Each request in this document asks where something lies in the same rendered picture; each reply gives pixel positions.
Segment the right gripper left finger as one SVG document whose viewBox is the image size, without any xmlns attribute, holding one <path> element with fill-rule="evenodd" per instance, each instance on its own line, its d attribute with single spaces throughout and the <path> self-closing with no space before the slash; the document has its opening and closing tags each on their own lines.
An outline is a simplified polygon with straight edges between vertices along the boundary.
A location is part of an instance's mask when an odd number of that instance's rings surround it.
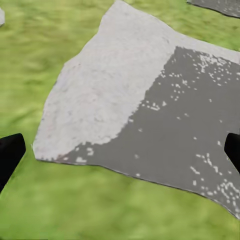
<svg viewBox="0 0 240 240">
<path fill-rule="evenodd" d="M 21 133 L 0 138 L 0 193 L 26 152 Z"/>
</svg>

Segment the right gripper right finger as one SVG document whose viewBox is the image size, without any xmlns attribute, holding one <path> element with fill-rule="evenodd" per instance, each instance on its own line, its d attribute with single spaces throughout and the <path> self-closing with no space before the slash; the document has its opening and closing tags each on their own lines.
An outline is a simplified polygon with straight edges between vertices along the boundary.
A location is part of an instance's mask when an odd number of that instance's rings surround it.
<svg viewBox="0 0 240 240">
<path fill-rule="evenodd" d="M 224 152 L 240 173 L 240 135 L 229 133 L 223 147 Z"/>
</svg>

